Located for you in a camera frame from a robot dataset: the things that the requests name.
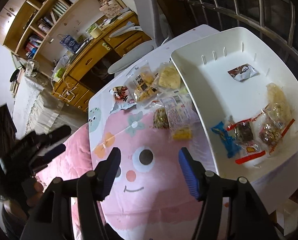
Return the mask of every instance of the storage tray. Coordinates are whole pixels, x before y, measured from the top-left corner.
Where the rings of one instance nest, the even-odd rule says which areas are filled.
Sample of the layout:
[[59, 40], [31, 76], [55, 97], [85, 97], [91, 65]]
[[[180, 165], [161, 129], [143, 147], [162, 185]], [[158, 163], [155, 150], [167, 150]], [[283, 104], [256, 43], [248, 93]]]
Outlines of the storage tray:
[[[211, 35], [176, 49], [171, 59], [193, 99], [221, 177], [244, 176], [255, 181], [298, 151], [298, 81], [284, 62], [249, 30], [237, 27]], [[227, 73], [246, 63], [259, 74], [239, 82]], [[266, 85], [271, 82], [282, 87], [295, 122], [271, 155], [238, 165], [238, 157], [227, 158], [219, 135], [211, 127], [230, 115], [235, 122], [256, 116], [268, 104]]]

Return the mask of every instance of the black pupil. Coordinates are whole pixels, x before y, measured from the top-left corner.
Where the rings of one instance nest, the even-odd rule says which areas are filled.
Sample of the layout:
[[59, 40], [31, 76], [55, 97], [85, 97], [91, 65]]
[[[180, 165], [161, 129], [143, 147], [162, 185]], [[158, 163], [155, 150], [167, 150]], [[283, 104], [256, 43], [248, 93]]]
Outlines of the black pupil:
[[118, 167], [117, 174], [116, 174], [116, 178], [119, 177], [120, 174], [121, 174], [121, 169], [120, 169], [120, 167]]
[[153, 154], [150, 150], [143, 150], [139, 155], [139, 161], [143, 165], [148, 165], [153, 161]]

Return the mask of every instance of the chair seat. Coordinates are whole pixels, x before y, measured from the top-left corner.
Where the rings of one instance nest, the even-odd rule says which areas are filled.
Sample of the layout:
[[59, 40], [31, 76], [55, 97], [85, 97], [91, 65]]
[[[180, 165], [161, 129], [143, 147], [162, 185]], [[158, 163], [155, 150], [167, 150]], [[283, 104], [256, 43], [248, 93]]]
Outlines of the chair seat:
[[135, 63], [138, 59], [142, 58], [144, 55], [148, 54], [150, 51], [154, 50], [154, 41], [145, 41], [139, 44], [137, 47], [125, 54], [120, 60], [113, 63], [109, 69], [109, 74], [114, 74], [118, 71], [122, 71], [129, 67], [131, 64]]

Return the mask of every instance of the metal bolt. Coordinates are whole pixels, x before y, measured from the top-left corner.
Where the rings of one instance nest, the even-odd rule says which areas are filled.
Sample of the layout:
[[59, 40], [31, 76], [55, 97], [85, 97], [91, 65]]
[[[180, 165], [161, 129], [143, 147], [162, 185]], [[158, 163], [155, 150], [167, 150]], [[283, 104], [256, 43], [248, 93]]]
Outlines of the metal bolt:
[[212, 177], [214, 175], [213, 171], [205, 171], [207, 177]]
[[93, 177], [95, 175], [96, 175], [96, 173], [94, 171], [88, 171], [87, 172], [87, 177]]
[[239, 182], [241, 182], [242, 184], [246, 184], [248, 180], [245, 177], [240, 177]]
[[59, 182], [61, 182], [61, 181], [62, 181], [62, 179], [59, 178], [59, 177], [53, 179], [53, 183], [54, 183], [54, 184], [57, 184], [57, 183], [59, 183]]

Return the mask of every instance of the finger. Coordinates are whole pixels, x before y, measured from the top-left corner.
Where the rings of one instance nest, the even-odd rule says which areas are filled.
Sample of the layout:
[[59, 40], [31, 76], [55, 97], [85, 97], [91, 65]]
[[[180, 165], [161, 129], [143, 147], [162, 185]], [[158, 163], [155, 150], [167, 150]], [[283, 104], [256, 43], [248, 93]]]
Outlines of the finger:
[[44, 186], [40, 182], [35, 182], [34, 188], [37, 192], [43, 192], [44, 191]]
[[20, 207], [19, 203], [15, 200], [6, 200], [3, 202], [4, 209], [11, 215], [21, 219], [23, 222], [27, 221], [27, 215]]
[[42, 195], [43, 195], [42, 192], [38, 192], [35, 195], [33, 195], [31, 198], [27, 199], [27, 205], [30, 207], [36, 206]]

